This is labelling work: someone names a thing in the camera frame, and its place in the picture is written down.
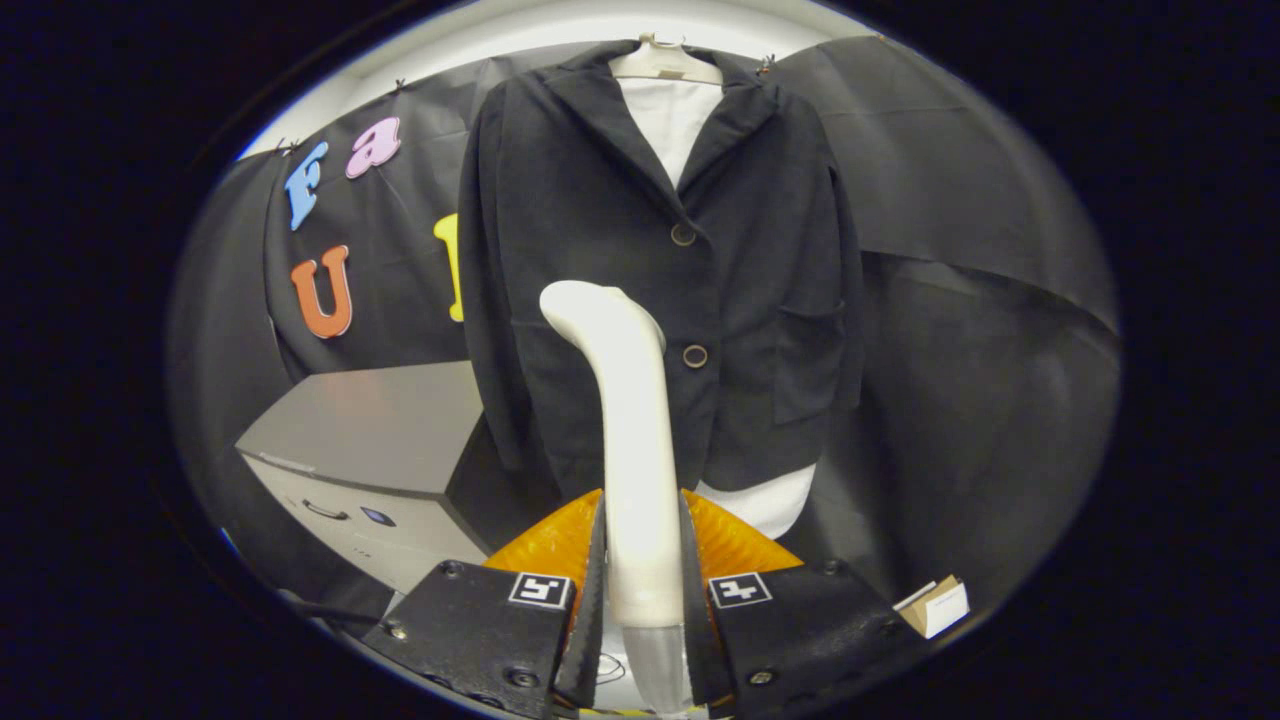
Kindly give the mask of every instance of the clothes hanger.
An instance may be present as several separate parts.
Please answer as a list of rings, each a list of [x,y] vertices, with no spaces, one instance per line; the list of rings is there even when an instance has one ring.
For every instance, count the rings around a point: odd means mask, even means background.
[[[616,78],[660,78],[724,85],[724,74],[710,63],[685,53],[680,42],[659,42],[653,32],[640,35],[640,49],[609,60]]]

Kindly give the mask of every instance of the white shirt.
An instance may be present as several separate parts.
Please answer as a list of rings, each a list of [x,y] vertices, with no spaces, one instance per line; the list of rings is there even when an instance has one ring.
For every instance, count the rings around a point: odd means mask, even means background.
[[[671,178],[680,184],[689,152],[707,118],[723,97],[719,86],[660,78],[618,78],[627,110]],[[817,465],[773,478],[753,488],[718,491],[703,482],[694,492],[728,510],[769,538],[795,524],[804,509]]]

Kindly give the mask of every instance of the letter u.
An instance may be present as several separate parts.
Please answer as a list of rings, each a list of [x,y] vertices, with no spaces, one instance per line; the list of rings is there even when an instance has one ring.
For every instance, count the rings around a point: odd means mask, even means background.
[[[329,283],[333,286],[333,314],[320,310],[320,299],[316,296],[316,261],[301,263],[289,273],[293,287],[298,291],[298,305],[302,306],[302,319],[319,338],[328,340],[338,337],[351,327],[351,290],[347,287],[347,260],[348,250],[346,245],[330,247],[320,256],[320,261],[329,268]]]

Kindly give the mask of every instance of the small cardboard box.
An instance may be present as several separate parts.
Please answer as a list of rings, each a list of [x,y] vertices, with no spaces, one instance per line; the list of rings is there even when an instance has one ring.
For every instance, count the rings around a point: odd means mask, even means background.
[[[925,638],[932,638],[969,614],[969,596],[964,583],[947,575],[941,583],[929,583],[897,603],[893,610]]]

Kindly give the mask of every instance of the jacket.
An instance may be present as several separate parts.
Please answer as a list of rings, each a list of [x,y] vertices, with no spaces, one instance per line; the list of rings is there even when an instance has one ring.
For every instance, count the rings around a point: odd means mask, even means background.
[[[543,319],[559,279],[622,288],[658,320],[676,475],[745,489],[817,461],[858,404],[861,264],[813,108],[717,51],[724,76],[676,187],[602,44],[503,81],[475,117],[458,196],[463,329],[504,466],[531,419],[566,497],[603,483],[586,359]]]

